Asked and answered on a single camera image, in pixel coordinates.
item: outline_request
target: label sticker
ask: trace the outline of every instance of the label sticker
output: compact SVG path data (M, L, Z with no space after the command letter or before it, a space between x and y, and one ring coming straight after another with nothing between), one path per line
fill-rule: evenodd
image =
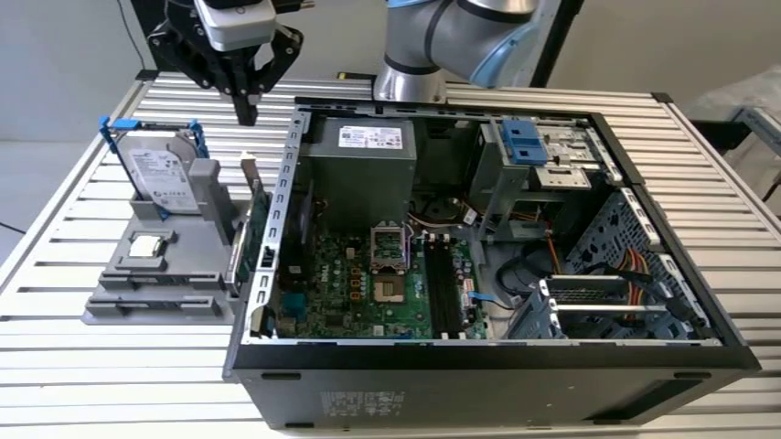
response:
M131 151L135 169L151 200L172 213L198 211L198 203L179 157L169 151Z
M339 147L403 149L402 128L343 126L339 129Z
M466 212L466 215L463 215L463 222L471 226L473 224L475 224L475 220L477 212L474 209L470 208L469 211Z
M398 416L404 407L403 391L322 391L322 410L330 417Z

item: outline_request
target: blue plastic latch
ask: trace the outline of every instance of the blue plastic latch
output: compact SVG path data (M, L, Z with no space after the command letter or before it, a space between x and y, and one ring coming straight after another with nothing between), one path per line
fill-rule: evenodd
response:
M137 130L141 127L141 121L136 119L117 119L113 121L111 128L120 131Z
M191 120L191 123L187 127L191 129L192 135L195 136L195 147L198 149L198 156L200 158L208 158L208 148L206 147L204 127L202 126L202 124L198 123L196 119Z
M547 151L534 122L503 119L502 140L515 165L547 163Z

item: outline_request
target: yellow wire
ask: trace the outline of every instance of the yellow wire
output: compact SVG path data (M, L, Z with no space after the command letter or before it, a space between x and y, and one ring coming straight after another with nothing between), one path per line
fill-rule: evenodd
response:
M634 254L637 254L637 257L639 258L641 263L643 264L643 273L645 274L650 274L650 270L647 270L647 262L646 262L646 258L643 257L642 254L639 254L638 251L634 251ZM639 290L639 295L637 297L637 304L639 305L642 303L643 300L643 290Z
M550 257L553 258L553 271L555 274L561 274L561 266L559 266L559 257L557 256L557 250L553 247L553 240L550 239L550 235L546 236L547 238L547 249L550 250Z

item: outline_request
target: slotted aluminum surface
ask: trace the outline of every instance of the slotted aluminum surface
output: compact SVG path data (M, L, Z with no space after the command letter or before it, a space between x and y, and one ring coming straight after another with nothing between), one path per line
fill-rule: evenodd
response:
M287 80L264 96L254 127L232 106L180 75L136 83L113 116L204 124L220 180L248 195L238 157L276 177L295 95L368 98L367 81ZM585 435L671 439L781 436L781 240L778 223L671 105L642 93L482 91L450 85L450 102L601 112L647 180L678 237L760 358L764 372L642 427L587 430L379 431L323 436ZM220 381L228 327L87 327L84 301L113 252L132 189L99 141L81 157L0 270L0 431L12 437L262 437L268 434L240 386Z

